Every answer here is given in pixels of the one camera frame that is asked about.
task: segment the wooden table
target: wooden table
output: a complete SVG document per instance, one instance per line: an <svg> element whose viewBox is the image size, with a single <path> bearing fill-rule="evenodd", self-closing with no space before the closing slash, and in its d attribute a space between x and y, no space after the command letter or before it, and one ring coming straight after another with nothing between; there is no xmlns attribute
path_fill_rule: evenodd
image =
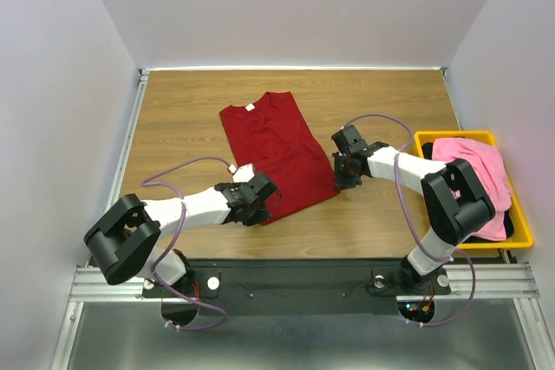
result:
<svg viewBox="0 0 555 370"><path fill-rule="evenodd" d="M171 198L169 190L141 188L140 182L202 155L233 161L219 111L230 104L246 105L265 91L291 91L329 155L336 150L331 134L362 113L392 114L415 131L457 129L439 71L152 72L121 194ZM400 146L408 139L388 120L360 120L356 126L369 143L380 140ZM167 175L166 180L191 194L227 182L230 176L223 164L203 161ZM406 195L423 235L428 228L423 201L409 190ZM226 224L185 231L176 247L189 257L402 257L414 242L394 185L364 179L356 189L268 226Z"/></svg>

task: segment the red cloth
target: red cloth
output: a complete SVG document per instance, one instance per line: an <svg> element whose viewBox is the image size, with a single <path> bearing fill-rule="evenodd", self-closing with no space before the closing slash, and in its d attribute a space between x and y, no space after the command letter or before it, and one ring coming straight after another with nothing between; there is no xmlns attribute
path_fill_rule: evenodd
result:
<svg viewBox="0 0 555 370"><path fill-rule="evenodd" d="M310 133L291 92L268 92L252 105L226 107L219 116L237 164L253 163L256 172L268 175L283 194L273 208L278 198L267 201L271 218L264 224L339 193L328 156Z"/></svg>

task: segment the white wall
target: white wall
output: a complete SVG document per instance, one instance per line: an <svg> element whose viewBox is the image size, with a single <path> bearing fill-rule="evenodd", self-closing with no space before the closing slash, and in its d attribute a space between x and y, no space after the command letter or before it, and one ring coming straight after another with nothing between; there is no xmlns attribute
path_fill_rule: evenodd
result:
<svg viewBox="0 0 555 370"><path fill-rule="evenodd" d="M445 66L485 0L103 0L142 68Z"/></svg>
<svg viewBox="0 0 555 370"><path fill-rule="evenodd" d="M465 128L492 130L535 236L527 256L555 336L555 0L487 0L449 70Z"/></svg>
<svg viewBox="0 0 555 370"><path fill-rule="evenodd" d="M0 368L49 368L136 69L101 0L0 9Z"/></svg>

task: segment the yellow plastic basket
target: yellow plastic basket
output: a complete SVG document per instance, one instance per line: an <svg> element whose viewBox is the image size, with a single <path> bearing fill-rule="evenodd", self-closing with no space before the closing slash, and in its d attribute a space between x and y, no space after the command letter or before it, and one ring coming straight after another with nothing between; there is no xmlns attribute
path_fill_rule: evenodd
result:
<svg viewBox="0 0 555 370"><path fill-rule="evenodd" d="M422 145L428 142L434 142L439 138L468 138L477 140L488 145L497 146L493 135L486 130L445 130L445 131L421 131L415 133L415 154L423 157ZM490 249L524 249L531 247L534 243L532 233L528 228L522 209L520 208L519 199L514 192L513 184L509 180L509 186L513 193L513 204L509 209L509 216L513 221L514 234L504 242L496 243L463 243L460 248L463 250L490 250Z"/></svg>

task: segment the pink cloth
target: pink cloth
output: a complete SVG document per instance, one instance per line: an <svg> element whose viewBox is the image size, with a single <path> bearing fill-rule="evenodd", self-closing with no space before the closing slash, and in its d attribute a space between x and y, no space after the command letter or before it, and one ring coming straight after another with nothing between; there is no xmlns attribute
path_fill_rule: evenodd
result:
<svg viewBox="0 0 555 370"><path fill-rule="evenodd" d="M474 235L494 242L506 240L503 218L505 211L511 207L512 195L503 158L497 147L472 139L441 138L434 142L432 159L443 162L465 159L472 165L495 207L493 220L476 231Z"/></svg>

